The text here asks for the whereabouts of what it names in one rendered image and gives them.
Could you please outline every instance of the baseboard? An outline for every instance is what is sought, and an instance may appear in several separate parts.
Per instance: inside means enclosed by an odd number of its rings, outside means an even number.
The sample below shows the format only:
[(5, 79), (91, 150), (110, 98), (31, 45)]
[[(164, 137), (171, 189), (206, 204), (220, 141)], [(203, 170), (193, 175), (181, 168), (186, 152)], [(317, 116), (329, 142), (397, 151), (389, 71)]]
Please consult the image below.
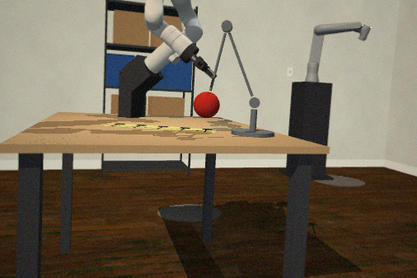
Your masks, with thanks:
[[(286, 167), (286, 159), (217, 159), (217, 168), (265, 168), (265, 167)], [(61, 169), (62, 160), (45, 159), (44, 170)], [(204, 158), (191, 158), (191, 168), (204, 168)], [(417, 167), (407, 166), (401, 163), (387, 161), (385, 159), (328, 159), (327, 167), (387, 167), (398, 172), (403, 172), (417, 177)], [(74, 169), (101, 169), (100, 159), (74, 159)], [(16, 159), (0, 160), (0, 171), (17, 170)]]

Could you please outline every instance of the wooden table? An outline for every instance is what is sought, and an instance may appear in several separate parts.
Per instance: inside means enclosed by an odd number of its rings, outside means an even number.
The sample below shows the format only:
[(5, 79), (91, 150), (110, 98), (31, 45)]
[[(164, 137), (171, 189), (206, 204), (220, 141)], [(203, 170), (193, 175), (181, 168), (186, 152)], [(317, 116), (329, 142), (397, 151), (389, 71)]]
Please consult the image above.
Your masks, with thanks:
[[(110, 123), (213, 129), (215, 133), (150, 130), (104, 126)], [(202, 239), (212, 239), (214, 173), (217, 153), (327, 154), (330, 149), (275, 134), (272, 138), (241, 137), (232, 129), (246, 128), (223, 118), (119, 118), (111, 114), (57, 113), (0, 144), (0, 153), (19, 154), (17, 194), (16, 277), (40, 277), (43, 154), (63, 154), (61, 252), (70, 251), (75, 153), (205, 153)], [(289, 173), (283, 277), (304, 277), (307, 218), (312, 168)]]

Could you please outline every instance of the wooden floor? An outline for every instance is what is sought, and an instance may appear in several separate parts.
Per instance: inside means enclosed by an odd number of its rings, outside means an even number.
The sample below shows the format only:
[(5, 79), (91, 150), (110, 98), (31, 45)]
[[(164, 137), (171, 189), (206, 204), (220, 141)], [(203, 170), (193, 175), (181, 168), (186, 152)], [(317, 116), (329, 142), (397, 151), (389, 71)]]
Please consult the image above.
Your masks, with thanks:
[[(361, 187), (312, 183), (306, 276), (417, 277), (417, 177), (386, 168), (329, 168)], [(59, 254), (61, 171), (44, 172), (41, 275), (280, 277), (288, 178), (277, 168), (217, 169), (213, 241), (201, 223), (161, 207), (203, 204), (204, 170), (73, 175), (71, 254)], [(0, 172), (0, 276), (16, 273), (16, 172)]]

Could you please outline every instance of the yellow ruler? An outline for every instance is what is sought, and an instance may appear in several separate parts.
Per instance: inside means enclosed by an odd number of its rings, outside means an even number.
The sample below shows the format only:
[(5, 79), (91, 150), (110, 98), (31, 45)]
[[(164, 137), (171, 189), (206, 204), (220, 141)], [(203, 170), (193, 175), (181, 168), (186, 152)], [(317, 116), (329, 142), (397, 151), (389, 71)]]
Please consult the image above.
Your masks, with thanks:
[(147, 130), (168, 130), (168, 131), (182, 131), (182, 132), (204, 132), (215, 133), (213, 129), (200, 129), (200, 128), (188, 128), (188, 127), (170, 127), (167, 125), (139, 125), (139, 124), (125, 124), (121, 122), (113, 122), (111, 124), (105, 124), (106, 127), (116, 128), (135, 128), (135, 129), (147, 129)]

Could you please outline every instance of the red sphere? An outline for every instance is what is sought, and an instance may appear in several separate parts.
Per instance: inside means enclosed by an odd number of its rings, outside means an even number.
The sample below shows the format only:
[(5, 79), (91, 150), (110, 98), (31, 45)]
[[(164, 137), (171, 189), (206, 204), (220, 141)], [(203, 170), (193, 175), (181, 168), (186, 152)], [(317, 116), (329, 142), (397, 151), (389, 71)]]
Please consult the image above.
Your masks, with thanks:
[(214, 93), (202, 92), (194, 99), (194, 110), (203, 118), (211, 118), (218, 113), (220, 101)]

